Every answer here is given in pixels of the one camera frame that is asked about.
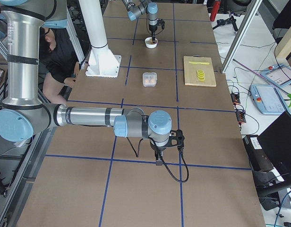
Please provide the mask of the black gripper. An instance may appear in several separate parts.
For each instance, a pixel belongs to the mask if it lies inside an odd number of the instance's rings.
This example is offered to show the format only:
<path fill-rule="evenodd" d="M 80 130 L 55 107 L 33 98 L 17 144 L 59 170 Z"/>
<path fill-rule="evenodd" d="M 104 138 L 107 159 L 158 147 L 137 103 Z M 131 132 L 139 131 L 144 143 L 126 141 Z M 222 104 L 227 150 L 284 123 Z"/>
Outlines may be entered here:
<path fill-rule="evenodd" d="M 157 166 L 161 166 L 161 165 L 162 165 L 162 160 L 160 159 L 159 154 L 160 154 L 161 156 L 163 156 L 163 151 L 164 151 L 166 148 L 165 148 L 165 147 L 158 147 L 158 146 L 154 145 L 153 142 L 151 142 L 151 148 L 153 149 L 153 151 L 154 151 L 154 155 L 155 155 L 155 158 L 156 158 L 156 160 L 155 160 L 155 164 L 156 164 Z"/>
<path fill-rule="evenodd" d="M 150 25 L 150 31 L 151 31 L 151 36 L 152 36 L 152 43 L 155 44 L 156 43 L 156 38 L 155 38 L 155 33 L 157 31 L 158 25 Z"/>

